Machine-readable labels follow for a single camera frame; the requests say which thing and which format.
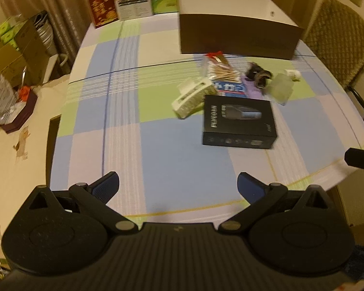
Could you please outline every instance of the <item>dark wooden tray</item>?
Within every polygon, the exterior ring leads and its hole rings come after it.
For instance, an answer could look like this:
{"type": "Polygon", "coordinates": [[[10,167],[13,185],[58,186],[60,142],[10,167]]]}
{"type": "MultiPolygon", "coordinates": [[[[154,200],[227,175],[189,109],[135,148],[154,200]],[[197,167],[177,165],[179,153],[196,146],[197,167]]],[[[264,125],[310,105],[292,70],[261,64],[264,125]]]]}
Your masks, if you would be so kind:
{"type": "Polygon", "coordinates": [[[30,93],[28,94],[28,100],[19,115],[16,116],[14,121],[12,121],[9,124],[1,124],[0,127],[6,132],[11,133],[14,131],[19,130],[26,120],[32,115],[34,112],[36,100],[38,99],[37,95],[34,93],[34,91],[31,89],[30,93]]]}

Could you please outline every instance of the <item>plastic bag of cotton swabs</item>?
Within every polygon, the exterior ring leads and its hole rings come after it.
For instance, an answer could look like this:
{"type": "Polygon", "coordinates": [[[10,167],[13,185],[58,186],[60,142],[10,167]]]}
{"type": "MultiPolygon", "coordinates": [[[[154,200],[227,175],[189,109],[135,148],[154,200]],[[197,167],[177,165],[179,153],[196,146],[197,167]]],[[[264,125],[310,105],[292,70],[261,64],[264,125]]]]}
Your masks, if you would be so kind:
{"type": "Polygon", "coordinates": [[[229,64],[221,51],[204,56],[201,75],[211,80],[241,83],[241,72],[229,64]]]}

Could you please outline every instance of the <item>blue line on tablecloth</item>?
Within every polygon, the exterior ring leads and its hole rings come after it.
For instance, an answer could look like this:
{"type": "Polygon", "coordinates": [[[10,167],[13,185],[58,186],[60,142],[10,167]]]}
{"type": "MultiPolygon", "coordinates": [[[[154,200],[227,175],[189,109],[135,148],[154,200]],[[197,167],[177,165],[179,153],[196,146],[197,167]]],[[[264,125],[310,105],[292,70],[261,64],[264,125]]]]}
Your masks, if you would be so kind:
{"type": "Polygon", "coordinates": [[[120,26],[119,36],[117,37],[117,42],[115,46],[115,50],[113,50],[113,56],[111,61],[111,67],[109,68],[109,77],[108,77],[108,86],[107,86],[107,95],[105,100],[105,115],[104,115],[104,132],[102,135],[102,158],[101,158],[101,176],[104,176],[104,163],[105,163],[105,139],[106,139],[106,128],[107,128],[107,113],[108,113],[108,96],[109,96],[109,89],[111,87],[111,75],[112,75],[112,68],[115,65],[115,56],[117,52],[117,48],[119,46],[120,35],[123,30],[124,22],[120,26]]]}
{"type": "Polygon", "coordinates": [[[361,148],[360,141],[359,141],[359,139],[357,139],[356,133],[354,132],[353,127],[352,127],[352,125],[350,124],[350,121],[348,120],[347,116],[345,115],[344,111],[342,110],[342,108],[341,108],[341,106],[340,106],[339,102],[338,102],[338,101],[336,100],[336,98],[334,97],[334,95],[333,95],[332,91],[330,90],[329,86],[327,86],[327,85],[325,84],[324,80],[323,80],[323,79],[319,76],[319,74],[318,74],[318,73],[314,70],[314,68],[313,68],[313,67],[309,64],[309,62],[307,62],[307,60],[304,58],[304,56],[302,56],[302,55],[301,55],[301,57],[302,57],[302,59],[303,59],[303,60],[307,63],[307,65],[310,67],[310,69],[312,69],[312,70],[314,71],[314,73],[317,75],[317,77],[321,80],[322,84],[323,84],[323,85],[325,85],[325,87],[328,89],[328,91],[329,91],[330,95],[333,97],[334,101],[336,102],[336,104],[338,105],[338,107],[339,107],[339,109],[341,110],[342,114],[344,115],[345,119],[347,120],[347,122],[348,122],[348,124],[349,124],[350,128],[352,129],[352,132],[353,132],[353,134],[354,134],[354,137],[356,138],[356,141],[357,141],[357,143],[359,144],[359,146],[360,146],[360,148],[361,148]]]}
{"type": "MultiPolygon", "coordinates": [[[[243,57],[243,56],[231,56],[231,57],[227,57],[227,58],[245,58],[245,57],[243,57]]],[[[142,67],[132,67],[132,68],[126,68],[126,69],[121,69],[121,70],[115,70],[115,71],[111,71],[111,72],[107,72],[107,73],[101,73],[99,75],[94,75],[94,76],[91,76],[91,77],[86,77],[84,79],[72,81],[69,84],[72,84],[72,83],[75,83],[75,82],[79,82],[79,81],[84,81],[84,80],[91,79],[91,78],[95,78],[95,77],[99,77],[99,76],[103,76],[103,75],[107,75],[109,73],[123,72],[123,71],[129,71],[129,70],[141,69],[141,68],[148,68],[148,67],[157,67],[157,66],[160,66],[160,65],[180,64],[180,63],[183,63],[183,62],[194,62],[194,61],[202,61],[202,59],[193,59],[193,60],[183,60],[183,61],[166,62],[166,63],[163,63],[163,64],[151,64],[151,65],[144,65],[142,67]]]]}

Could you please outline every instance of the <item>patterned chair cushion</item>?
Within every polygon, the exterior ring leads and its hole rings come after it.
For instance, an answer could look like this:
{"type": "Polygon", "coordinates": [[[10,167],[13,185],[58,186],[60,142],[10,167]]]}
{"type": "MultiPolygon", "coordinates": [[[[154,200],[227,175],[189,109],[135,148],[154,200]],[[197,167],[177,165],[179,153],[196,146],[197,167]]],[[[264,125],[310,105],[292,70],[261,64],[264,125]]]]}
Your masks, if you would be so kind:
{"type": "Polygon", "coordinates": [[[324,0],[304,39],[344,89],[364,66],[364,20],[337,0],[324,0]]]}

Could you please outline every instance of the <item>table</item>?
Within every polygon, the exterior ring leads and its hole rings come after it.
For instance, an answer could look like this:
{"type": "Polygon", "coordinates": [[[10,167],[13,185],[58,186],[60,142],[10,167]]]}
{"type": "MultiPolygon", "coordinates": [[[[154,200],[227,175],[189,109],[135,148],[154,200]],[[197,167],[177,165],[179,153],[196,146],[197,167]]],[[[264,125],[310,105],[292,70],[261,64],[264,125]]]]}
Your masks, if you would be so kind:
{"type": "Polygon", "coordinates": [[[70,76],[51,189],[116,171],[120,189],[108,206],[134,222],[218,225],[248,206],[236,186],[242,171],[298,190],[327,190],[354,171],[344,153],[364,148],[364,123],[302,41],[292,61],[228,56],[240,69],[253,60],[274,75],[302,73],[286,106],[273,102],[271,150],[203,146],[202,115],[175,117],[177,85],[199,76],[201,58],[180,54],[177,13],[91,25],[70,76]]]}

